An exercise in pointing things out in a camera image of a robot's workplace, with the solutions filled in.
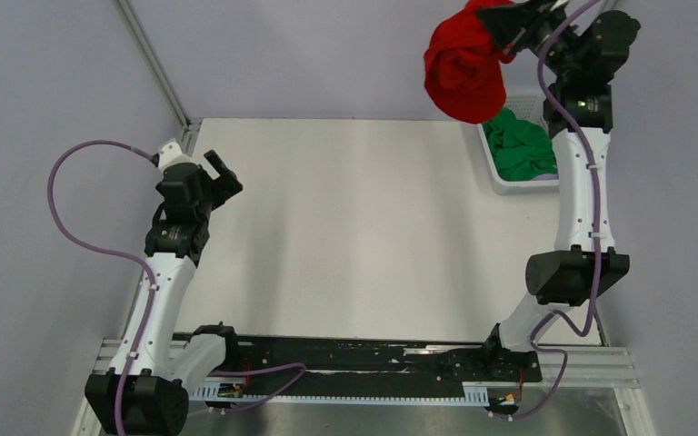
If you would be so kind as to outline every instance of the white tabletop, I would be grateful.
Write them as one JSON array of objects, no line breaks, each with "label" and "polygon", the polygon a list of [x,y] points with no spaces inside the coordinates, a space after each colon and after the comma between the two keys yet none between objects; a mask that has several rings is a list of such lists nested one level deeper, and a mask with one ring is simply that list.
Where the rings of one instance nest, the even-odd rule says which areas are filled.
[{"label": "white tabletop", "polygon": [[[205,119],[194,158],[216,150],[244,190],[213,213],[176,329],[484,340],[553,249],[558,196],[494,194],[474,128]],[[542,342],[599,339],[557,322]]]}]

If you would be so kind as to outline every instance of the green cloth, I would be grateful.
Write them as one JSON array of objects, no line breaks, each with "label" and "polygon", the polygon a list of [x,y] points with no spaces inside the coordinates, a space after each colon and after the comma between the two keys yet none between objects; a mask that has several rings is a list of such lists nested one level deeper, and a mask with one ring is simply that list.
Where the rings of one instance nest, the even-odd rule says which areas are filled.
[{"label": "green cloth", "polygon": [[483,124],[496,171],[508,182],[531,180],[542,174],[558,174],[553,144],[542,126],[518,120],[506,107]]}]

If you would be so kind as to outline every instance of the gray wall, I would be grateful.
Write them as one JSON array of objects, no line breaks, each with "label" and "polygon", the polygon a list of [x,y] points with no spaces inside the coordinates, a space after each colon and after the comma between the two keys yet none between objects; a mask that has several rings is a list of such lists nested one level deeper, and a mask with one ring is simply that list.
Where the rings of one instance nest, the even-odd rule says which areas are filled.
[{"label": "gray wall", "polygon": [[[132,3],[191,117],[447,119],[424,51],[466,0]],[[506,65],[506,86],[536,90],[535,62]]]},{"label": "gray wall", "polygon": [[698,434],[698,2],[624,2],[643,29],[614,81],[609,197],[631,272],[602,300],[663,436]]},{"label": "gray wall", "polygon": [[[85,140],[155,151],[175,132],[110,1],[0,1],[0,435],[71,430],[134,293],[137,268],[55,229],[52,163]],[[140,252],[157,177],[117,149],[81,152],[59,174],[59,212],[87,240]]]}]

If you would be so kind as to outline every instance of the white basket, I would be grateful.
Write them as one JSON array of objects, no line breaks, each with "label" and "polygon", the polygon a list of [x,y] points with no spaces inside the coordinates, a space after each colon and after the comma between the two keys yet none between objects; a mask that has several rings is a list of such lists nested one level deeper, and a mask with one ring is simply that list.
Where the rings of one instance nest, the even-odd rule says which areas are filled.
[{"label": "white basket", "polygon": [[[539,124],[547,131],[547,122],[543,119],[544,95],[539,94],[513,94],[507,95],[507,102],[504,107],[512,110],[520,120],[527,120]],[[529,180],[526,182],[507,182],[499,176],[496,171],[496,163],[491,156],[491,149],[488,148],[488,139],[485,137],[483,125],[478,124],[477,133],[480,135],[480,142],[483,143],[485,158],[488,160],[488,167],[491,168],[491,183],[494,192],[499,195],[511,195],[515,193],[556,193],[558,192],[557,180]]]}]

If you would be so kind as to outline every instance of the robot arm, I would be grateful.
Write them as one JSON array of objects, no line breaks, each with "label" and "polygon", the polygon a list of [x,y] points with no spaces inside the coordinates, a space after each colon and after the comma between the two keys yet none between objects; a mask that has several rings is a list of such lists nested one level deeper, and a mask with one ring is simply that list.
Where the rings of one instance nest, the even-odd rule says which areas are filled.
[{"label": "robot arm", "polygon": [[[596,263],[600,264],[600,283],[595,295],[627,274],[630,265],[628,256],[614,250],[606,201],[605,169],[613,127],[608,83],[627,60],[640,25],[621,11],[608,11],[600,14],[581,35],[568,25],[548,43],[555,29],[571,21],[566,21],[566,13],[560,7],[565,3],[529,0],[476,12],[504,53],[514,55],[528,48],[543,56],[546,66],[557,75],[549,88],[550,95],[582,127],[581,133],[592,151],[591,161],[582,137],[548,99],[544,119],[553,142],[561,193],[555,251],[529,259],[525,272],[528,293],[489,336],[487,342],[501,344],[504,352],[530,351],[532,332],[551,312],[565,313],[586,302],[593,283],[598,282],[593,281],[598,271]],[[546,45],[551,46],[543,53]],[[594,177],[599,184],[598,193],[594,191]],[[599,248],[594,243],[596,237]],[[544,324],[536,337],[551,325],[552,322]],[[501,354],[494,352],[491,357],[500,359]]]},{"label": "robot arm", "polygon": [[[145,238],[145,261],[156,280],[150,312],[146,308],[152,283],[143,274],[122,345],[108,372],[90,375],[85,386],[85,397],[109,434],[116,433],[115,393],[121,377],[126,377],[127,383],[121,408],[126,431],[174,435],[185,423],[188,392],[199,387],[210,371],[235,354],[234,329],[221,324],[200,327],[184,350],[169,360],[181,302],[209,238],[210,213],[241,192],[242,185],[215,152],[204,155],[220,174],[214,180],[175,141],[165,144],[157,156],[163,180],[156,190],[165,200]],[[147,317],[145,329],[136,341],[144,317]],[[135,342],[138,346],[132,351]],[[132,364],[124,374],[130,357]]]}]

